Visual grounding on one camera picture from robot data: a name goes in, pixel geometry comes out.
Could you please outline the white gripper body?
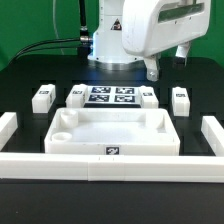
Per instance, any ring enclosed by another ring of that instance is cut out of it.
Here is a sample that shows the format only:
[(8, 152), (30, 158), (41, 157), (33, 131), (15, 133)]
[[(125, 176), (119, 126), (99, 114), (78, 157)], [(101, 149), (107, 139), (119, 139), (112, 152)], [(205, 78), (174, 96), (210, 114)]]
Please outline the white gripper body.
[(211, 0), (125, 0), (122, 45), (149, 57), (206, 34)]

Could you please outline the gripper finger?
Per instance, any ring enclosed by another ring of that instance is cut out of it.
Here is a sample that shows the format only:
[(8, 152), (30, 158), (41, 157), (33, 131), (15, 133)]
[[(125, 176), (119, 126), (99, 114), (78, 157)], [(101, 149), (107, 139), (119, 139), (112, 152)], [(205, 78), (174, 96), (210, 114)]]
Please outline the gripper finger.
[(188, 53), (191, 47), (190, 42), (185, 42), (177, 47), (174, 62), (176, 65), (185, 66), (187, 63)]
[(147, 79), (150, 81), (157, 81), (159, 78), (159, 58), (157, 55), (150, 56), (144, 59), (147, 69)]

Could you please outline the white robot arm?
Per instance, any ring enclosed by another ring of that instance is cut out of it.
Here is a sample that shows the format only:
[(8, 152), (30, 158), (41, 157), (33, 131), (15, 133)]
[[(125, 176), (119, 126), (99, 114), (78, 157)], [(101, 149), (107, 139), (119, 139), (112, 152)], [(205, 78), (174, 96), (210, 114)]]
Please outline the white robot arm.
[(174, 65), (187, 63), (191, 42), (206, 34), (211, 0), (99, 0), (91, 64), (107, 70), (145, 67), (159, 78), (163, 51), (176, 49)]

